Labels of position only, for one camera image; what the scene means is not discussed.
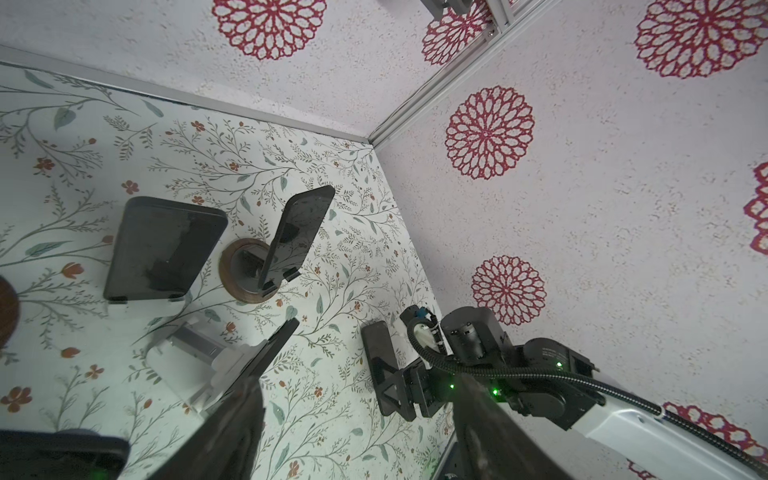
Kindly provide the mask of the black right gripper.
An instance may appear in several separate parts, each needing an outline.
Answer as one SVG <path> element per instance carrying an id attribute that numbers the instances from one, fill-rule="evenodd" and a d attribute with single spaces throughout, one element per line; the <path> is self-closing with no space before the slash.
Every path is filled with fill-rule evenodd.
<path id="1" fill-rule="evenodd" d="M 374 392 L 380 413 L 392 414 L 407 422 L 416 419 L 414 404 L 424 418 L 431 418 L 454 402 L 457 395 L 455 375 L 414 360 L 406 368 L 395 368 L 380 357 L 370 364 Z"/>

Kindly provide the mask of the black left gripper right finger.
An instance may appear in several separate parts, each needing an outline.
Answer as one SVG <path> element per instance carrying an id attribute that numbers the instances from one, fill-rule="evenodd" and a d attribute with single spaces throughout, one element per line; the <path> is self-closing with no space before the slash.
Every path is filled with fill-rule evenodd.
<path id="1" fill-rule="evenodd" d="M 446 460 L 448 479 L 568 479 L 552 460 L 467 374 L 455 381 L 455 444 Z"/>

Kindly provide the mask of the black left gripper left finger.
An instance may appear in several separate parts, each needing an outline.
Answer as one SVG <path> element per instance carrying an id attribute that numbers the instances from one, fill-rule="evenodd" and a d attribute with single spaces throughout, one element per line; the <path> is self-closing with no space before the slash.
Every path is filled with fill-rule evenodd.
<path id="1" fill-rule="evenodd" d="M 260 378 L 299 326 L 287 320 L 236 381 L 228 395 L 153 479 L 249 479 L 264 429 L 265 406 Z"/>

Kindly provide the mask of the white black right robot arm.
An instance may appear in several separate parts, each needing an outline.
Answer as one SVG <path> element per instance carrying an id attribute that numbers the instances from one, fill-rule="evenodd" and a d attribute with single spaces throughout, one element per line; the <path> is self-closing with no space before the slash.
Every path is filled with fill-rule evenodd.
<path id="1" fill-rule="evenodd" d="M 453 409 L 439 479 L 563 479 L 565 470 L 513 421 L 543 418 L 639 462 L 659 479 L 763 479 L 765 455 L 701 420 L 624 390 L 585 356 L 548 338 L 511 342 L 487 308 L 443 318 L 401 313 L 417 358 L 400 366 L 383 321 L 361 336 L 383 415 L 406 421 Z"/>

